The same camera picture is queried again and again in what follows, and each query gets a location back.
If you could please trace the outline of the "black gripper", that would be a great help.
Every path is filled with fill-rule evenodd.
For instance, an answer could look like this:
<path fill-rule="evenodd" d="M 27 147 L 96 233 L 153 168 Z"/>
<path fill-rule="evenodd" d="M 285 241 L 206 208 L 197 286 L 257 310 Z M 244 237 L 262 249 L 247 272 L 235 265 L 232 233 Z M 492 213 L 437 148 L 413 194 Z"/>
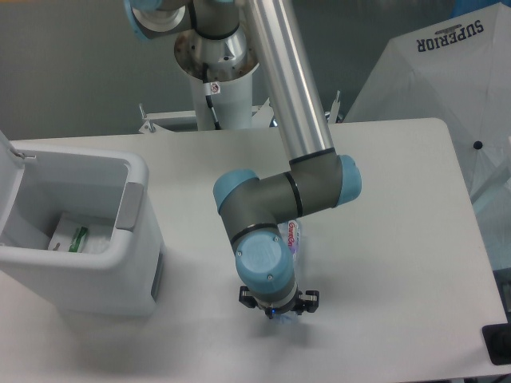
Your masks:
<path fill-rule="evenodd" d="M 295 293 L 292 297 L 286 297 L 278 302 L 265 302 L 255 298 L 247 286 L 241 286 L 239 290 L 239 302 L 247 308 L 258 308 L 269 319 L 291 320 L 296 315 L 304 312 L 313 314 L 319 308 L 320 293 L 318 290 L 306 290 Z"/>

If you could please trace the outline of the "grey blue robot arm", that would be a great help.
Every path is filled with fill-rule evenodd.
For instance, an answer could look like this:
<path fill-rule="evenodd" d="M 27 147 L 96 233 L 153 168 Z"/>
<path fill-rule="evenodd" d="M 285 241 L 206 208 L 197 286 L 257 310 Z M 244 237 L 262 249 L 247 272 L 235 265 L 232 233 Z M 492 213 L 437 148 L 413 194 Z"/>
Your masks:
<path fill-rule="evenodd" d="M 213 195 L 243 283 L 240 302 L 269 318 L 316 311 L 319 292 L 300 290 L 279 225 L 349 203 L 362 180 L 355 161 L 335 151 L 291 2 L 127 1 L 125 12 L 141 39 L 189 38 L 176 59 L 202 85 L 262 66 L 290 168 L 266 179 L 228 172 Z"/>

